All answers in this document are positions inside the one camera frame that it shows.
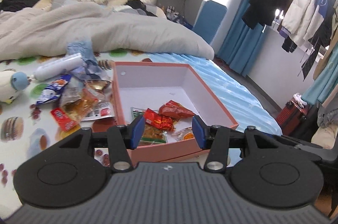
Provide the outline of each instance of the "blue snack bag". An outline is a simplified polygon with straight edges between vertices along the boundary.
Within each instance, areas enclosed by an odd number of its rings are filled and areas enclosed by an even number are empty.
[[[36,105],[51,103],[58,100],[71,78],[72,76],[70,74],[63,74],[60,78],[50,83],[43,89]]]

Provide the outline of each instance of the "pink box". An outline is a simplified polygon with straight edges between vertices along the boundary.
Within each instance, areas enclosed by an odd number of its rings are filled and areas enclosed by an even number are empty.
[[[131,107],[159,109],[169,100],[198,114],[204,122],[236,129],[238,123],[222,102],[188,64],[115,62],[113,77],[114,110],[117,124],[132,122]],[[191,118],[175,125],[177,130],[191,127]],[[137,162],[177,162],[206,153],[195,139],[167,144],[140,146],[129,150]]]

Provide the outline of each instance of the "white bottle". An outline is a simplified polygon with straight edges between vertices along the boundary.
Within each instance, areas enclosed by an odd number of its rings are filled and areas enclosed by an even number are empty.
[[[67,55],[61,59],[47,62],[38,67],[38,69],[30,77],[39,81],[45,81],[59,74],[71,71],[84,64],[80,53]]]

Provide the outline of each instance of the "blue bed sheet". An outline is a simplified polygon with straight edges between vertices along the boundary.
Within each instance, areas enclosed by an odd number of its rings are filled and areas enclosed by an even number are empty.
[[[149,54],[149,58],[153,62],[184,63],[192,66],[236,119],[239,124],[238,131],[243,132],[247,126],[253,125],[269,134],[279,136],[282,134],[275,119],[262,107],[258,99],[214,62],[174,53],[154,53]],[[231,164],[236,164],[240,160],[239,149],[231,149],[229,154]]]

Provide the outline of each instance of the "comforter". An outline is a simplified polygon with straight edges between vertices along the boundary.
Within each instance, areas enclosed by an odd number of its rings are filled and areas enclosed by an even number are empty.
[[[49,12],[25,8],[0,13],[0,60],[65,54],[67,43],[83,37],[91,38],[96,52],[123,48],[214,57],[213,49],[200,36],[180,24],[113,12],[93,2]]]

